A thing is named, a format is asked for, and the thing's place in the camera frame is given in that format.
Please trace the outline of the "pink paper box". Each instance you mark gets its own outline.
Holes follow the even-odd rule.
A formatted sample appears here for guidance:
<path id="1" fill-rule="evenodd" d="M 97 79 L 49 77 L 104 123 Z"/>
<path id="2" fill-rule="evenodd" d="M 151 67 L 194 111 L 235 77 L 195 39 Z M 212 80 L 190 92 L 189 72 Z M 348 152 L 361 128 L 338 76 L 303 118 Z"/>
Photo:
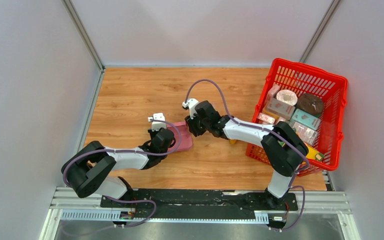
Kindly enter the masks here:
<path id="1" fill-rule="evenodd" d="M 173 126 L 167 124 L 167 129 L 174 133 L 174 137 L 176 141 L 178 140 L 181 140 L 181 141 L 180 141 L 179 147 L 176 150 L 174 149 L 176 148 L 177 143 L 175 143 L 173 147 L 170 147 L 168 151 L 169 152 L 188 151 L 193 146 L 193 138 L 191 136 L 191 133 L 188 130 L 186 123 L 184 121 L 181 121 L 181 122 L 175 122 L 173 123 L 173 125 L 179 130 L 180 136 Z"/>

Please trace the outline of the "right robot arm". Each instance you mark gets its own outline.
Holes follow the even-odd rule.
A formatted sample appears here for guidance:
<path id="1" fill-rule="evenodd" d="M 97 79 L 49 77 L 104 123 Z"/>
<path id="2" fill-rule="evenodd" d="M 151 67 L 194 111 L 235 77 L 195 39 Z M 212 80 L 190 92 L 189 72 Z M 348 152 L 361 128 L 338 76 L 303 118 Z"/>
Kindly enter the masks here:
<path id="1" fill-rule="evenodd" d="M 220 115 L 207 100 L 199 102 L 194 98 L 183 102 L 182 107 L 189 111 L 185 122 L 195 137 L 209 132 L 216 138 L 239 140 L 263 148 L 273 168 L 265 203 L 273 210 L 285 203 L 290 183 L 309 152 L 288 123 L 257 124 Z"/>

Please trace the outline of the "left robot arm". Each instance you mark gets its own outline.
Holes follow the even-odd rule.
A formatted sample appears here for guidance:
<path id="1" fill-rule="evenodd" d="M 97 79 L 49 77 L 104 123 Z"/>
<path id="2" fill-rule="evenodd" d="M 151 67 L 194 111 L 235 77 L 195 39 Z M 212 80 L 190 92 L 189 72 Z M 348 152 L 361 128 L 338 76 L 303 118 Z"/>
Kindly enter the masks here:
<path id="1" fill-rule="evenodd" d="M 113 198 L 122 208 L 128 207 L 133 201 L 130 185 L 122 177 L 111 177 L 110 172 L 153 168 L 175 143 L 175 134 L 166 128 L 151 131 L 150 140 L 130 149 L 113 149 L 94 140 L 62 166 L 63 181 L 79 198 L 100 194 Z"/>

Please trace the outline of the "pink grey snack box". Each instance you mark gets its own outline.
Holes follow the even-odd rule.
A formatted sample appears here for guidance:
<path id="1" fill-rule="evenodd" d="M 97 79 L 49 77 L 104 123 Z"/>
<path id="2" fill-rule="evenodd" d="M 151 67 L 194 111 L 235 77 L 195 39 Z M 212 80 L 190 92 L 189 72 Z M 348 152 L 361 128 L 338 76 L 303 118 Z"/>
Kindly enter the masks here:
<path id="1" fill-rule="evenodd" d="M 293 113 L 296 108 L 283 101 L 277 100 L 276 98 L 271 98 L 266 105 L 266 109 L 269 112 L 289 121 L 293 116 Z"/>

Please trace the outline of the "teal snack box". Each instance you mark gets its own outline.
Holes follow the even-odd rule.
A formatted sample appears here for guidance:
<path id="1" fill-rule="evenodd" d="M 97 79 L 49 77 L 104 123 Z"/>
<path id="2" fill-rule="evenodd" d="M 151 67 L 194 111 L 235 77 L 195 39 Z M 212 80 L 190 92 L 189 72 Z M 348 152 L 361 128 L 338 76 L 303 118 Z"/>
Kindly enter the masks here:
<path id="1" fill-rule="evenodd" d="M 300 123 L 312 130 L 317 130 L 321 124 L 321 120 L 318 117 L 298 108 L 295 109 L 289 120 L 289 123 L 292 125 L 294 125 L 295 122 Z"/>

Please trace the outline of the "yellow fried food toy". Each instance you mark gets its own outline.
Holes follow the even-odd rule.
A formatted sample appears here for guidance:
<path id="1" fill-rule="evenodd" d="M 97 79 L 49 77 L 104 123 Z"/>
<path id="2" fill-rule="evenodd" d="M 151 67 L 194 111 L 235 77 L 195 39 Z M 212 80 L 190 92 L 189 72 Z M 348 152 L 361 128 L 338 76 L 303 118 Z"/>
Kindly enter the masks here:
<path id="1" fill-rule="evenodd" d="M 237 143 L 236 139 L 229 139 L 228 140 L 231 145 L 235 145 Z"/>

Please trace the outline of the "pink white roll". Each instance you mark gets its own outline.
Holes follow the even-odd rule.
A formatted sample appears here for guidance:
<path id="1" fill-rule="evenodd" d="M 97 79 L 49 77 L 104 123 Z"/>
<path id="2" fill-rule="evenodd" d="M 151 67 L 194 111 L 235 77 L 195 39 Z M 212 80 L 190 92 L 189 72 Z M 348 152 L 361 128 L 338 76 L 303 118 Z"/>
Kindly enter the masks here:
<path id="1" fill-rule="evenodd" d="M 281 101 L 281 102 L 286 103 L 286 104 L 291 105 L 291 106 L 295 106 L 298 102 L 297 94 L 291 90 L 288 90 L 288 89 L 279 90 L 276 93 L 275 98 L 278 101 Z"/>

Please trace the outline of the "red plastic basket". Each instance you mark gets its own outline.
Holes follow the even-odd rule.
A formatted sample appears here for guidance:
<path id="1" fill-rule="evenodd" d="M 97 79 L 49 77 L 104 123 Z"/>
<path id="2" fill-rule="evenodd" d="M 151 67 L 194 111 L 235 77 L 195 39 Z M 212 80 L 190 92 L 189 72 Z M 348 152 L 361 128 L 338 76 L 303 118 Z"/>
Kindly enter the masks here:
<path id="1" fill-rule="evenodd" d="M 252 122 L 257 123 L 258 114 L 265 107 L 265 100 L 274 84 L 291 90 L 297 96 L 313 94 L 324 103 L 318 135 L 314 148 L 324 154 L 322 161 L 310 159 L 309 168 L 298 176 L 303 177 L 322 170 L 335 171 L 340 164 L 344 109 L 347 105 L 348 80 L 340 75 L 305 63 L 275 58 L 271 64 L 258 103 L 255 105 Z"/>

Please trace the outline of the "brown chocolate donut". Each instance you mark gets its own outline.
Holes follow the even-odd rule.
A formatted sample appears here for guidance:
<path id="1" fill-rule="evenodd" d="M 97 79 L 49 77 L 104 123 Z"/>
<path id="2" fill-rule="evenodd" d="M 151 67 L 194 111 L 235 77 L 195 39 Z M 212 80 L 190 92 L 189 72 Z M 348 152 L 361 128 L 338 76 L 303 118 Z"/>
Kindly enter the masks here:
<path id="1" fill-rule="evenodd" d="M 306 113 L 316 116 L 323 113 L 325 105 L 320 97 L 311 93 L 303 93 L 297 99 L 295 107 Z"/>

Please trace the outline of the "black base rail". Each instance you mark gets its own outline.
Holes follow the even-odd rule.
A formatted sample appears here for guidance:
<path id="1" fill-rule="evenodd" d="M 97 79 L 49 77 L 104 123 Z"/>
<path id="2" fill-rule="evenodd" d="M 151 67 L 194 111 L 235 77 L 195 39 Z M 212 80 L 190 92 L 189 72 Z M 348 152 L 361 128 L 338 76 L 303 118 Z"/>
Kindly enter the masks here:
<path id="1" fill-rule="evenodd" d="M 46 223 L 90 220 L 121 223 L 277 224 L 290 226 L 297 216 L 352 213 L 340 191 L 291 190 L 276 207 L 260 190 L 150 189 L 133 191 L 133 203 L 118 203 L 99 194 L 78 198 L 73 190 L 55 190 Z"/>

